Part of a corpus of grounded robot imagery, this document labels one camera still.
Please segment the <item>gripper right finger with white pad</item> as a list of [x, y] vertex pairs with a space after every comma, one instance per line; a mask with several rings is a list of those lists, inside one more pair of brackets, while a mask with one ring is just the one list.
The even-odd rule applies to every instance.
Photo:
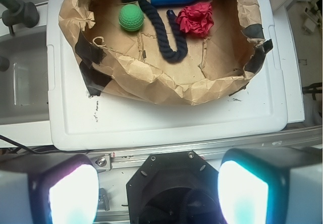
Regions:
[[227, 223], [322, 223], [322, 149], [229, 149], [217, 187]]

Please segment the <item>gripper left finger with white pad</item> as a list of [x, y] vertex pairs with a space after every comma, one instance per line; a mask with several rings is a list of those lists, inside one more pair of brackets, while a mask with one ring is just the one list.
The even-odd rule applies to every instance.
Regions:
[[1, 223], [93, 223], [98, 198], [85, 154], [1, 156]]

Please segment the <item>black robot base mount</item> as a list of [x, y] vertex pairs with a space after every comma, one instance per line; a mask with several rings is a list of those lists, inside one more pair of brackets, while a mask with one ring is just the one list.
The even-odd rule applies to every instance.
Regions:
[[192, 150], [150, 155], [126, 184], [130, 223], [226, 223], [218, 174]]

